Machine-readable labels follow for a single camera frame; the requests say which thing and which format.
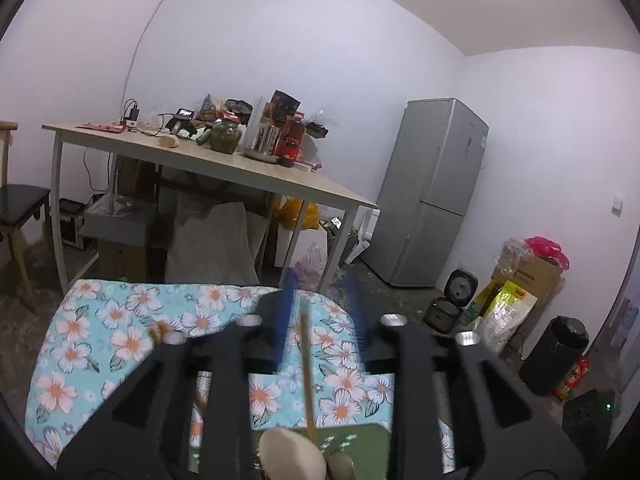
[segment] wooden chair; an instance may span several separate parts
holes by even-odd
[[[21,184],[7,183],[9,143],[11,132],[18,129],[17,123],[0,121],[0,241],[8,235],[12,257],[18,263],[20,274],[31,303],[36,304],[36,296],[27,275],[24,263],[26,242],[21,232],[22,226],[32,216],[40,219],[40,209],[45,210],[46,236],[51,236],[51,214],[49,208],[49,189]]]

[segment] wall switch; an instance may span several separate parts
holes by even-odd
[[[613,205],[611,206],[611,212],[615,216],[622,214],[622,199],[619,196],[613,197]]]

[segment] table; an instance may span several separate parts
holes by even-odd
[[[157,137],[148,136],[141,132],[112,134],[80,128],[72,124],[43,124],[42,127],[56,133],[51,166],[51,218],[56,265],[63,292],[69,289],[60,233],[60,166],[65,142],[302,199],[302,209],[283,265],[281,286],[284,282],[286,269],[290,266],[309,202],[320,203],[345,212],[340,235],[331,254],[329,254],[318,286],[320,293],[326,292],[331,283],[359,206],[376,208],[375,203],[332,182],[321,174],[267,164],[246,158],[239,153],[227,155],[214,152],[189,140],[183,140],[176,148],[162,148]],[[112,157],[110,167],[112,186],[115,183],[115,161],[116,157]],[[98,254],[80,270],[71,283],[80,278],[97,258]]]
[[[164,321],[188,336],[213,333],[252,311],[258,299],[273,290],[78,280],[52,318],[40,350],[27,400],[27,435],[55,465],[89,416],[151,352],[147,326]],[[309,312],[316,427],[374,423],[389,430],[393,375],[366,374],[348,314],[328,298],[305,291],[296,292],[278,374],[250,376],[252,428],[306,427],[299,347],[303,303]],[[199,447],[202,417],[197,410],[191,422],[190,445]],[[441,422],[440,434],[443,468],[449,472],[454,469],[452,431]]]

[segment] black trash can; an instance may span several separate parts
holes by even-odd
[[[551,320],[520,368],[520,379],[534,394],[551,394],[589,344],[584,325],[572,317]]]

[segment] open rice cooker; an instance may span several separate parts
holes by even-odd
[[[464,309],[478,289],[478,279],[466,270],[454,270],[444,288],[444,296],[431,301],[424,313],[424,322],[441,334],[453,330]]]

